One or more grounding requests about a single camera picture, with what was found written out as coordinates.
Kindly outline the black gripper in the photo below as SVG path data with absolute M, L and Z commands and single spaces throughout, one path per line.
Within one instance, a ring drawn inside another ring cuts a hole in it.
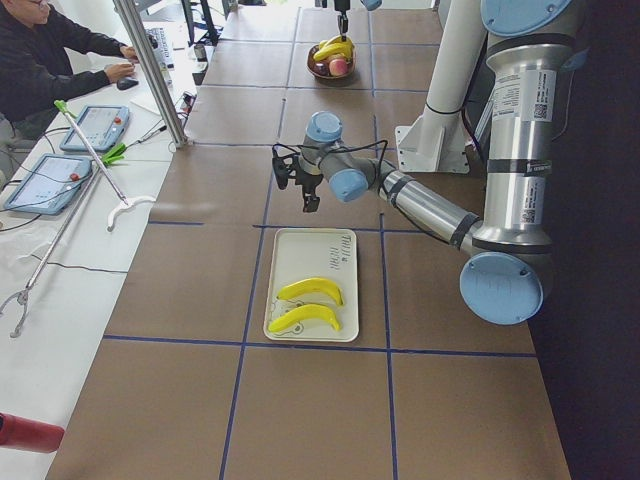
M 316 195 L 316 188 L 322 181 L 322 174 L 310 174 L 302 168 L 296 170 L 295 184 L 302 188 L 304 213 L 314 213 L 318 210 L 320 197 Z
M 349 20 L 347 13 L 350 10 L 350 0 L 334 0 L 334 10 L 337 15 L 338 29 L 342 41 L 347 39 Z

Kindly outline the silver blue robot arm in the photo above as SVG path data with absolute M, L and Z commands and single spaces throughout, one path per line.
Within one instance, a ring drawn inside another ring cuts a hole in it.
M 552 169 L 556 80 L 584 59 L 575 43 L 583 1 L 454 1 L 444 24 L 422 114 L 396 131 L 398 161 L 353 156 L 341 120 L 311 116 L 290 161 L 274 158 L 280 188 L 294 182 L 304 208 L 318 208 L 327 182 L 349 202 L 376 191 L 410 221 L 464 251 L 460 293 L 478 317 L 513 325 L 533 317 L 552 287 L 551 241 L 542 227 Z M 469 132 L 466 96 L 480 64 L 494 74 L 485 115 L 490 122 L 484 212 L 475 215 L 416 179 L 419 172 L 463 168 L 452 142 Z
M 381 0 L 360 0 L 360 3 L 365 7 L 367 11 L 373 11 L 382 5 Z M 342 40 L 347 39 L 347 33 L 349 29 L 348 12 L 351 9 L 350 0 L 335 0 L 334 10 L 337 12 L 337 21 L 340 38 Z

